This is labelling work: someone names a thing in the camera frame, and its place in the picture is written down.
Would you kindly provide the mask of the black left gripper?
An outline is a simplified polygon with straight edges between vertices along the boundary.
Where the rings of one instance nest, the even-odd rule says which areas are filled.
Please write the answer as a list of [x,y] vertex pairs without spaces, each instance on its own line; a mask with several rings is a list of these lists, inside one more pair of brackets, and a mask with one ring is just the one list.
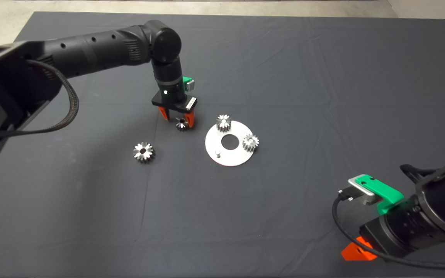
[[152,98],[152,104],[159,106],[159,112],[163,118],[170,121],[170,111],[185,113],[184,118],[189,128],[194,126],[194,109],[198,104],[198,98],[188,95],[184,83],[172,85],[159,85],[159,91]]

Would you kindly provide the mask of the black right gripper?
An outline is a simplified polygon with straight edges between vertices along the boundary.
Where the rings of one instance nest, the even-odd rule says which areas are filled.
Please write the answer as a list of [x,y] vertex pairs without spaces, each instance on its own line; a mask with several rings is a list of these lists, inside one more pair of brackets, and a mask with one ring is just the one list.
[[[378,252],[394,257],[406,256],[406,246],[391,232],[384,216],[376,217],[361,225],[360,235]],[[345,261],[373,261],[377,258],[353,242],[342,250],[341,256]]]

